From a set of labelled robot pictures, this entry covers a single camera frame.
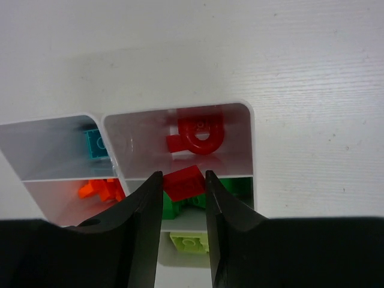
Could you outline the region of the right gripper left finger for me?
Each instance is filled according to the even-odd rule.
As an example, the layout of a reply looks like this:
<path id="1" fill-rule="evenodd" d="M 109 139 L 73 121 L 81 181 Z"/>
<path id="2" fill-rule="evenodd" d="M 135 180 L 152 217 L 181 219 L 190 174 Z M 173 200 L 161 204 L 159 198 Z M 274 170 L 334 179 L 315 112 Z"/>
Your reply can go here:
<path id="1" fill-rule="evenodd" d="M 153 287 L 163 175 L 77 226 L 1 222 L 2 287 Z"/>

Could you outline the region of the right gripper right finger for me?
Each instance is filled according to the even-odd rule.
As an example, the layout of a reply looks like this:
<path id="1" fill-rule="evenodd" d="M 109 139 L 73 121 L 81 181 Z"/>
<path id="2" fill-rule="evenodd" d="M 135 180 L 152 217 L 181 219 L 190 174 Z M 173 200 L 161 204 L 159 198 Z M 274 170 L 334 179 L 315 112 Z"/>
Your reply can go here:
<path id="1" fill-rule="evenodd" d="M 383 218 L 267 218 L 206 173 L 214 287 L 382 287 Z"/>

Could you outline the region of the orange round lego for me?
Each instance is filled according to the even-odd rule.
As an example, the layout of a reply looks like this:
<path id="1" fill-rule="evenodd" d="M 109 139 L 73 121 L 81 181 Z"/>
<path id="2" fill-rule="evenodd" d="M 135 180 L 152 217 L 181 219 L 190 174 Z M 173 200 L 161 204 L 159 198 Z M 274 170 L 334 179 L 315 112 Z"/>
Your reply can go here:
<path id="1" fill-rule="evenodd" d="M 90 179 L 78 190 L 77 194 L 81 199 L 98 195 L 102 202 L 110 200 L 120 202 L 126 197 L 117 178 Z"/>

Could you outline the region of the green number lego brick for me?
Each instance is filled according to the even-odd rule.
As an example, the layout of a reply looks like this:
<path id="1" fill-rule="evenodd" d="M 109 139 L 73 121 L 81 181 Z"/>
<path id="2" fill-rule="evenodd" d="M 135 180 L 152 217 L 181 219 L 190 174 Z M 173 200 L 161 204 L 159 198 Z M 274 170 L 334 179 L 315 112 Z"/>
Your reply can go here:
<path id="1" fill-rule="evenodd" d="M 220 182 L 226 190 L 240 200 L 249 200 L 253 196 L 253 178 L 221 178 Z M 206 196 L 204 194 L 196 197 L 174 202 L 167 193 L 163 192 L 163 220 L 174 220 L 184 207 L 206 208 Z"/>

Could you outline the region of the light green lego brick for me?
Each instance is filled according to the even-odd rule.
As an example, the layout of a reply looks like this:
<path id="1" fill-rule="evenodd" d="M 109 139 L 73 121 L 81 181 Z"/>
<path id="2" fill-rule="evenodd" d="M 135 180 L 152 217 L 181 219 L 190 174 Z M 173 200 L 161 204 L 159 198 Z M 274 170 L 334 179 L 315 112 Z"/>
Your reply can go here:
<path id="1" fill-rule="evenodd" d="M 188 254 L 209 253 L 207 233 L 170 232 L 169 237 L 179 252 Z"/>

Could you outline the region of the small red lego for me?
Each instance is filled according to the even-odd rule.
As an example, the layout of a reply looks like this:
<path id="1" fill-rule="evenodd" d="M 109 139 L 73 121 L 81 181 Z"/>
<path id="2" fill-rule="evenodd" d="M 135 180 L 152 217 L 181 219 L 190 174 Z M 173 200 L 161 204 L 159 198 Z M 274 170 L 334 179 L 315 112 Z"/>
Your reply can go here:
<path id="1" fill-rule="evenodd" d="M 205 193 L 205 178 L 196 165 L 163 176 L 163 190 L 174 202 Z"/>

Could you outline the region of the teal oval lego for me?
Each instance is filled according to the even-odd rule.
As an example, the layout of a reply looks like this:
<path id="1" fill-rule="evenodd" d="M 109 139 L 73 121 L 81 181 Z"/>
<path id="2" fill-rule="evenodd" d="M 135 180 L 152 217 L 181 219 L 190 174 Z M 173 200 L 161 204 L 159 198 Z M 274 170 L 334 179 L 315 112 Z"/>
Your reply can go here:
<path id="1" fill-rule="evenodd" d="M 107 158 L 108 152 L 100 131 L 98 129 L 86 130 L 84 134 L 86 137 L 89 158 L 91 160 Z"/>

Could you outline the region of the red round lego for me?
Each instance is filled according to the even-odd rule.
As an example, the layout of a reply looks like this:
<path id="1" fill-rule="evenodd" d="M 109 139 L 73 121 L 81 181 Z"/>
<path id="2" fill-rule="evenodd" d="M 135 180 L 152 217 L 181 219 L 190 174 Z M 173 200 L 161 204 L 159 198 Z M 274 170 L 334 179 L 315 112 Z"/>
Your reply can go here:
<path id="1" fill-rule="evenodd" d="M 178 134 L 166 136 L 171 153 L 190 151 L 198 155 L 215 152 L 224 142 L 225 130 L 222 114 L 179 118 Z"/>

